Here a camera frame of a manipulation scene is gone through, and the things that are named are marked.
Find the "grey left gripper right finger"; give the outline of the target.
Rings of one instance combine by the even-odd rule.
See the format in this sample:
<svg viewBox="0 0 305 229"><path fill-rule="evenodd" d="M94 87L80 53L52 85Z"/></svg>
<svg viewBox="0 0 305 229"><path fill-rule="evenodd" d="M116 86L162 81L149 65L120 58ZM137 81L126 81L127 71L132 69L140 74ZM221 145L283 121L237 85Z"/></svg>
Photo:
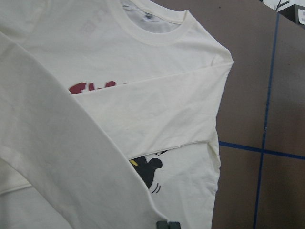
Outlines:
<svg viewBox="0 0 305 229"><path fill-rule="evenodd" d="M169 222L168 229L180 229L180 222L177 222L177 221Z"/></svg>

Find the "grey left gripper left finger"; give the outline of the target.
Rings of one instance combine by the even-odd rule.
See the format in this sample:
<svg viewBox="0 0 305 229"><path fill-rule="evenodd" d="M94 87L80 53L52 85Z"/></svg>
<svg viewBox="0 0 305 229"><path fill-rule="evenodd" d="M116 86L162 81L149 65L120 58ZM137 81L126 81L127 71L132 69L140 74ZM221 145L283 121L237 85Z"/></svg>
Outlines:
<svg viewBox="0 0 305 229"><path fill-rule="evenodd" d="M157 229L167 229L167 221L157 221L156 228Z"/></svg>

